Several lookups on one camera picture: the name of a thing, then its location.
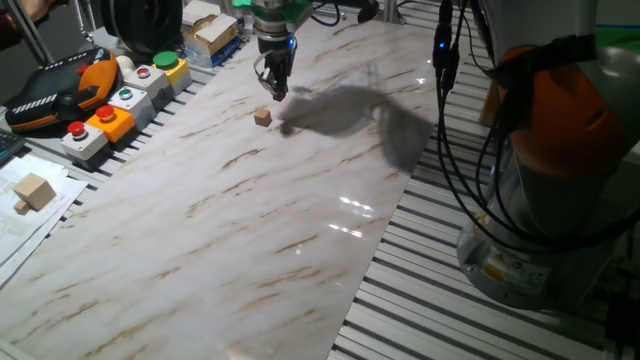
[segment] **white marble surface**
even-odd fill
[[[327,357],[436,117],[432,40],[297,37],[287,99],[254,40],[0,290],[0,338],[36,359]]]

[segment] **emergency stop button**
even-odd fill
[[[74,121],[67,126],[67,130],[73,136],[81,136],[84,134],[84,123],[82,121]]]
[[[113,106],[105,105],[96,110],[96,116],[99,117],[101,121],[111,121],[115,117],[114,112]]]
[[[67,126],[67,131],[73,136],[73,140],[80,141],[86,135],[87,132],[84,130],[84,123],[82,121],[74,121],[69,126]]]

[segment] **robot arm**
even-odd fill
[[[261,54],[254,70],[260,84],[276,101],[282,101],[288,92],[287,78],[298,48],[293,34],[312,11],[312,4],[307,0],[253,1],[251,15]],[[263,60],[264,70],[259,71],[257,67]]]

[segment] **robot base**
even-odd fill
[[[487,227],[495,234],[495,222]],[[504,232],[501,235],[498,238],[506,243],[526,246],[515,235],[510,239],[505,239]],[[567,309],[583,300],[615,244],[611,240],[569,253],[525,254],[496,244],[470,223],[458,239],[457,254],[469,281],[501,304],[525,310]]]

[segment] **wooden block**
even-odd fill
[[[27,204],[26,201],[20,200],[13,206],[13,208],[16,210],[18,214],[24,215],[29,212],[29,210],[31,209],[31,206],[29,206],[29,204]]]
[[[253,118],[256,120],[256,125],[269,126],[271,124],[271,112],[267,109],[260,109],[253,114]]]
[[[35,211],[40,211],[56,196],[47,180],[34,173],[25,176],[13,187],[13,191]]]

